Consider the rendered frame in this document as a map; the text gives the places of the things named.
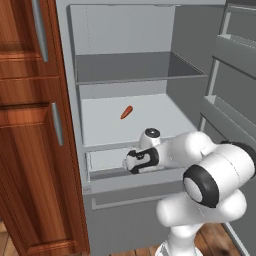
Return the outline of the grey fridge drawer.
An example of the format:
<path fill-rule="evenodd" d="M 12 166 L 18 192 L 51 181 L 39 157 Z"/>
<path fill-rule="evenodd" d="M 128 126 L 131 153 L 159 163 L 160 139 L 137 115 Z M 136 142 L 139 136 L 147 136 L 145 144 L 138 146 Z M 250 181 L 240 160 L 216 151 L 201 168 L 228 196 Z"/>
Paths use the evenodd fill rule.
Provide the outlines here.
<path fill-rule="evenodd" d="M 131 174 L 122 167 L 122 160 L 128 151 L 128 148 L 121 148 L 86 154 L 89 185 L 93 193 L 182 180 L 183 169 L 164 169 L 143 174 Z"/>

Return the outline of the grey fridge door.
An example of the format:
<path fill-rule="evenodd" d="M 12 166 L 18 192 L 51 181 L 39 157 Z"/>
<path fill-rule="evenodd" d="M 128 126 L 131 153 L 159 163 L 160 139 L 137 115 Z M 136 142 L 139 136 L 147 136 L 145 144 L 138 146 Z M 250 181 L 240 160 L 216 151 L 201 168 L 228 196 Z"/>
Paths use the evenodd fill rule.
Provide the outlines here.
<path fill-rule="evenodd" d="M 218 35 L 226 34 L 256 42 L 256 0 L 227 0 Z M 256 125 L 256 78 L 213 57 L 209 95 L 217 95 Z M 200 128 L 208 127 L 226 139 L 202 116 Z"/>

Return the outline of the small wooden cupboard door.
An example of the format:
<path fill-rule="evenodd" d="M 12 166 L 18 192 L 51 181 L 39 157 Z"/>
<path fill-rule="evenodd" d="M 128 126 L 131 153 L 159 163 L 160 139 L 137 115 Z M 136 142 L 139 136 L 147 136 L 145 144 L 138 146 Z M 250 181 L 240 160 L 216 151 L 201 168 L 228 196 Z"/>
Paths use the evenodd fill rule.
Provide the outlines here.
<path fill-rule="evenodd" d="M 56 76 L 58 66 L 51 24 L 54 0 L 39 0 L 48 46 L 44 62 L 31 0 L 0 0 L 0 79 Z"/>

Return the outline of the narrow grey door bin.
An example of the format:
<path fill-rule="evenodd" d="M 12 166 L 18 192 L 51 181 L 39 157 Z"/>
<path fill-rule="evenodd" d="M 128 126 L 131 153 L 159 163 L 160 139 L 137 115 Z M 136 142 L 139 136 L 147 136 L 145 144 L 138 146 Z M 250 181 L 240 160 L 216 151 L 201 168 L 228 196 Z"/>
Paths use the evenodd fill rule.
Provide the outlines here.
<path fill-rule="evenodd" d="M 256 78 L 256 42 L 226 34 L 216 38 L 213 57 Z"/>

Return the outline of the wide grey door bin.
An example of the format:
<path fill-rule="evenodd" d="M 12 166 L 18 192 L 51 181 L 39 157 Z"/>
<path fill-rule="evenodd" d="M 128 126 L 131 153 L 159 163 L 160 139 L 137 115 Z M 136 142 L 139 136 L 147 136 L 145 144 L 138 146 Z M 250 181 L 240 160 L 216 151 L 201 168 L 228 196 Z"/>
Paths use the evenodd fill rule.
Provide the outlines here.
<path fill-rule="evenodd" d="M 256 125 L 217 95 L 204 97 L 201 115 L 226 139 L 256 150 Z"/>

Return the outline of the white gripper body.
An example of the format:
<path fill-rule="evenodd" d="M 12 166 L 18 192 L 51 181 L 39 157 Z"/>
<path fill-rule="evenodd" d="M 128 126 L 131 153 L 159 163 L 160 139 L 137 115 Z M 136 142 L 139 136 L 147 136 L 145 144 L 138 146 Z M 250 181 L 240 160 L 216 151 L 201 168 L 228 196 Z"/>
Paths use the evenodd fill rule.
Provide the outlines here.
<path fill-rule="evenodd" d="M 127 155 L 123 160 L 123 168 L 130 171 L 134 167 L 134 158 L 130 155 Z"/>

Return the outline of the grey fridge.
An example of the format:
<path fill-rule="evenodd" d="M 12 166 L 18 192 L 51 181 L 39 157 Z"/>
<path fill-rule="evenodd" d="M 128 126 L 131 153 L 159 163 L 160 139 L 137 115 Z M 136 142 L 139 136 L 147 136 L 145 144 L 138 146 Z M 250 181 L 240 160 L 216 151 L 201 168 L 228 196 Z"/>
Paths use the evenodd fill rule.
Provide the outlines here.
<path fill-rule="evenodd" d="M 210 127 L 201 129 L 201 110 L 213 64 L 216 37 L 227 0 L 57 0 L 64 64 L 74 125 L 83 199 L 92 194 L 88 152 L 139 147 L 148 128 L 162 141 L 200 131 L 219 144 Z M 173 52 L 204 76 L 170 80 L 76 84 L 76 56 Z M 133 111 L 120 119 L 131 105 Z M 256 256 L 256 176 L 244 184 L 247 208 L 221 222 L 239 256 Z"/>

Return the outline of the tall wooden cupboard door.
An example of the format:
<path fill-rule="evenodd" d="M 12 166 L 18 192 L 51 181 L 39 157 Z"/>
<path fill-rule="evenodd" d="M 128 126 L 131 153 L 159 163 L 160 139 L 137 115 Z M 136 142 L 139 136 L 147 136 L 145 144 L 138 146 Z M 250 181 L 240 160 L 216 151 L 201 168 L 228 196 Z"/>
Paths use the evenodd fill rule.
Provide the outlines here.
<path fill-rule="evenodd" d="M 20 256 L 89 251 L 78 170 L 55 104 L 0 110 L 0 216 Z"/>

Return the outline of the grey fridge shelf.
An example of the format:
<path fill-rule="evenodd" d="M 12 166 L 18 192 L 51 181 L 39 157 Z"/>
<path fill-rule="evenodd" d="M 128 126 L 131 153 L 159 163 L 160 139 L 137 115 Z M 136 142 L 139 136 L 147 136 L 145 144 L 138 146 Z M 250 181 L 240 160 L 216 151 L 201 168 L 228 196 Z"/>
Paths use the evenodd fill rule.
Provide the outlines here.
<path fill-rule="evenodd" d="M 204 72 L 173 52 L 76 56 L 76 84 L 170 80 L 204 76 Z"/>

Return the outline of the orange carrot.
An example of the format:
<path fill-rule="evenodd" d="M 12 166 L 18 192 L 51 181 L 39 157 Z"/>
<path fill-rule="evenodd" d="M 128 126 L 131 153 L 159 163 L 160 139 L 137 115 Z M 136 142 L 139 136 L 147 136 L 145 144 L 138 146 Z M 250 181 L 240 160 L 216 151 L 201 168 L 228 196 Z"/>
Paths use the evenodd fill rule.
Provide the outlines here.
<path fill-rule="evenodd" d="M 133 111 L 133 107 L 131 105 L 129 105 L 121 114 L 120 119 L 124 119 L 126 118 L 131 112 Z"/>

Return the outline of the grey freezer drawer front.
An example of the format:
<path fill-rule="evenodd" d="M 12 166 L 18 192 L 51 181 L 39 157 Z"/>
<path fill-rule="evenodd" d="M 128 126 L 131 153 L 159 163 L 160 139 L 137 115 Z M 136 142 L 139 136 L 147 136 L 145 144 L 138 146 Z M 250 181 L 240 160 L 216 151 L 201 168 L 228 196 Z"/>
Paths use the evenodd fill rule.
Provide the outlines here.
<path fill-rule="evenodd" d="M 155 245 L 163 242 L 169 232 L 168 228 L 159 223 L 156 216 L 159 200 L 93 211 L 92 196 L 112 193 L 170 195 L 181 191 L 181 183 L 172 182 L 85 195 L 84 206 L 91 255 L 105 256 Z"/>

